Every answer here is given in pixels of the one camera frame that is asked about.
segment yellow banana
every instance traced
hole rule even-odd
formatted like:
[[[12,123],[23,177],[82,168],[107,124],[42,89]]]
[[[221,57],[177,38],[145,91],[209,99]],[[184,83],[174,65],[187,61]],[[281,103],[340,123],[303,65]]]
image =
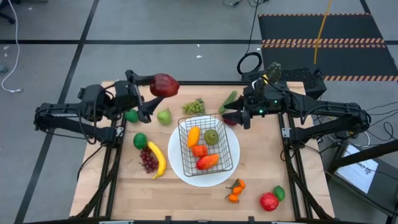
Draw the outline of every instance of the yellow banana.
[[[157,174],[152,178],[156,179],[158,177],[163,176],[164,172],[166,171],[166,158],[163,155],[163,152],[155,145],[155,143],[148,141],[148,147],[149,149],[154,152],[158,162],[159,162],[159,168],[157,169]]]

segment grape bunch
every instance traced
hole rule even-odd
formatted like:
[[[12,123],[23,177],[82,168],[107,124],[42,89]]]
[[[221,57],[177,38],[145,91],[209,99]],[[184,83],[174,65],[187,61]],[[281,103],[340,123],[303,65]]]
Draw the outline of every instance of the grape bunch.
[[[187,115],[205,114],[205,102],[201,99],[196,99],[194,102],[187,103],[182,106],[183,112]]]
[[[139,155],[142,159],[142,166],[147,172],[147,174],[157,170],[159,167],[159,162],[150,154],[150,149],[148,147],[144,148]]]

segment red grapes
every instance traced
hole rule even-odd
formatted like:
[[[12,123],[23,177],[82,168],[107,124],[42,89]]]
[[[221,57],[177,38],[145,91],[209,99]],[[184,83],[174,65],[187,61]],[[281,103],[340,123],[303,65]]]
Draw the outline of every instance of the red grapes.
[[[139,155],[142,159],[142,166],[144,170],[147,172],[147,174],[157,170],[159,167],[159,162],[155,160],[155,158],[150,154],[150,149],[148,147],[145,147],[142,151],[141,154]]]

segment wooden tabletop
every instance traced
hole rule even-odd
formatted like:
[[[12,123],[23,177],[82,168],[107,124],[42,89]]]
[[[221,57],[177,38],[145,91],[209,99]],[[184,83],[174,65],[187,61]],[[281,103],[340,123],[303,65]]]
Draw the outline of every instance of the wooden tabletop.
[[[292,91],[304,94],[302,83],[288,83],[288,86]],[[241,94],[243,88],[244,86],[181,86],[178,95],[166,98],[154,113],[169,108],[173,116],[171,125],[161,125],[155,116],[149,124],[127,122],[112,219],[164,220],[165,216],[170,215],[172,220],[247,221],[248,216],[254,216],[256,221],[293,221],[294,213],[286,164],[279,157],[282,140],[277,115],[253,118],[251,128],[248,130],[244,130],[242,126],[232,128],[239,140],[241,157],[233,175],[220,185],[201,188],[186,184],[175,175],[169,164],[164,176],[152,180],[154,173],[146,174],[139,164],[140,151],[132,143],[136,133],[145,133],[167,157],[170,135],[177,127],[178,119],[185,117],[182,105],[201,98],[205,102],[206,113],[217,113],[222,102],[233,90]],[[153,98],[149,88],[140,87],[140,91],[146,100]],[[110,124],[110,121],[104,119],[98,126],[110,126]],[[302,126],[298,120],[295,120],[295,125]],[[309,116],[303,126],[311,125],[312,119]],[[318,149],[315,140],[310,140],[307,145]],[[97,147],[88,145],[85,158]],[[324,210],[334,216],[320,155],[306,148],[302,149],[301,153],[309,191]],[[70,215],[77,214],[98,188],[103,159],[104,150],[89,161],[81,171]],[[224,199],[229,194],[229,190],[225,187],[229,187],[237,178],[245,181],[246,188],[239,196],[239,203],[229,203]],[[265,192],[272,191],[276,185],[285,189],[286,198],[279,204],[277,210],[265,212],[260,207],[259,197]],[[301,216],[304,217],[302,194],[298,188],[297,194]],[[104,214],[107,192],[104,198],[101,214]]]

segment metal wire basket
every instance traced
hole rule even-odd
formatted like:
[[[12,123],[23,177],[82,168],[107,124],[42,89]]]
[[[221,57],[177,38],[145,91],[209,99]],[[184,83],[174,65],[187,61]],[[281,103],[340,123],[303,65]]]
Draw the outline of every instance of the metal wire basket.
[[[196,168],[197,162],[200,158],[193,156],[192,150],[187,146],[189,131],[195,126],[200,128],[198,145],[206,145],[208,147],[209,155],[219,154],[220,156],[217,165],[208,170],[198,170]],[[218,133],[219,141],[215,145],[208,145],[205,141],[205,132],[209,129],[216,130]],[[204,116],[181,118],[178,121],[178,133],[180,135],[182,167],[184,174],[187,177],[214,174],[217,172],[229,171],[233,168],[225,125],[220,114],[207,114]]]

